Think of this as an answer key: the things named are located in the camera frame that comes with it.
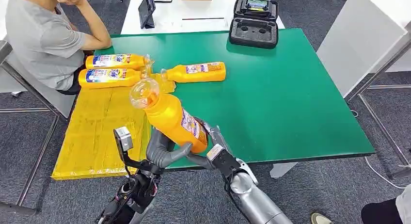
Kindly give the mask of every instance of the gray t-shirt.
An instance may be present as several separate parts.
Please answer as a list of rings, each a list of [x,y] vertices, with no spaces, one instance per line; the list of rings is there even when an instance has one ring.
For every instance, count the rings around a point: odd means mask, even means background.
[[[60,5],[55,14],[27,0],[9,0],[7,41],[18,60],[39,81],[57,90],[73,84],[73,72],[84,64],[85,34],[74,31]]]

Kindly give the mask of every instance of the floor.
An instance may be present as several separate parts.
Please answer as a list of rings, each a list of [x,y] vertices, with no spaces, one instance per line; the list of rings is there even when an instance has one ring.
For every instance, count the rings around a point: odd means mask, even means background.
[[[343,0],[276,0],[287,28],[302,28],[317,49],[344,4]],[[110,33],[120,33],[126,2],[90,0]],[[84,19],[73,7],[64,7],[82,31],[88,31]],[[411,83],[411,74],[390,73],[381,84]],[[411,160],[410,90],[367,92],[371,105]],[[398,169],[399,160],[379,131],[364,105],[357,99],[349,104],[359,113],[358,122],[377,154],[370,163],[383,175]],[[0,94],[0,108],[41,107],[30,94],[19,98]],[[0,200],[16,202],[29,169],[38,154],[38,146],[52,122],[52,115],[8,114],[0,116]],[[24,203],[42,212],[31,217],[0,213],[7,224],[89,224],[98,216],[123,182],[123,177],[54,181],[54,167],[67,126],[59,122],[29,195]],[[392,199],[402,190],[387,185],[365,164],[364,158],[321,160],[298,163],[280,179],[269,177],[270,165],[253,166],[265,191],[296,224],[310,223],[312,212],[321,212],[336,224],[360,224],[361,208],[370,202]],[[411,176],[396,179],[405,186]],[[223,191],[220,175],[206,170],[165,173],[158,203],[144,223],[151,224],[245,224]]]

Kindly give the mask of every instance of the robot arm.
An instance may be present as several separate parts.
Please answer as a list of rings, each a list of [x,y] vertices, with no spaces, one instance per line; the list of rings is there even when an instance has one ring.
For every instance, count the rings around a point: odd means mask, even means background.
[[[120,158],[126,165],[128,181],[117,191],[112,201],[101,212],[98,224],[139,224],[154,206],[158,184],[164,168],[186,156],[192,147],[184,144],[173,151],[174,142],[154,129],[146,150],[146,160],[134,161],[127,151],[133,148],[131,134],[126,127],[114,130]],[[131,174],[127,167],[139,169]]]
[[[218,169],[225,177],[231,192],[239,198],[241,206],[237,208],[251,224],[292,224],[280,208],[257,185],[257,178],[249,166],[241,159],[235,158],[223,138],[219,127],[212,128],[204,121],[198,120],[211,137],[214,147],[207,157],[188,155],[187,158],[207,169]]]

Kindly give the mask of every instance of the plastic bottle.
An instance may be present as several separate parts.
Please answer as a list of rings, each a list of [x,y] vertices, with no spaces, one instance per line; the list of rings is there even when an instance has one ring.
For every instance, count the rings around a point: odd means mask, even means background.
[[[144,57],[136,54],[108,54],[88,56],[85,64],[87,69],[129,68],[138,70],[149,61],[149,55]]]
[[[225,79],[223,62],[177,65],[173,69],[161,70],[164,79],[176,82],[209,82]]]
[[[133,69],[84,69],[79,84],[84,89],[131,87],[141,80],[141,72]]]
[[[193,153],[206,150],[208,140],[204,127],[183,109],[177,97],[160,93],[154,79],[138,82],[130,91],[130,100],[134,107],[145,111],[150,124],[178,145],[191,142]]]

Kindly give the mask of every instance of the green table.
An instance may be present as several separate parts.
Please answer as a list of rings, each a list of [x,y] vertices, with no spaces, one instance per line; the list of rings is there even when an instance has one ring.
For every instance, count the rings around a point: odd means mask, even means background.
[[[96,54],[150,54],[154,72],[223,61],[223,82],[178,84],[183,107],[219,125],[246,162],[295,162],[365,156],[374,148],[301,29],[279,30],[275,49],[231,45],[227,32],[113,37]],[[170,169],[193,167],[186,159]]]

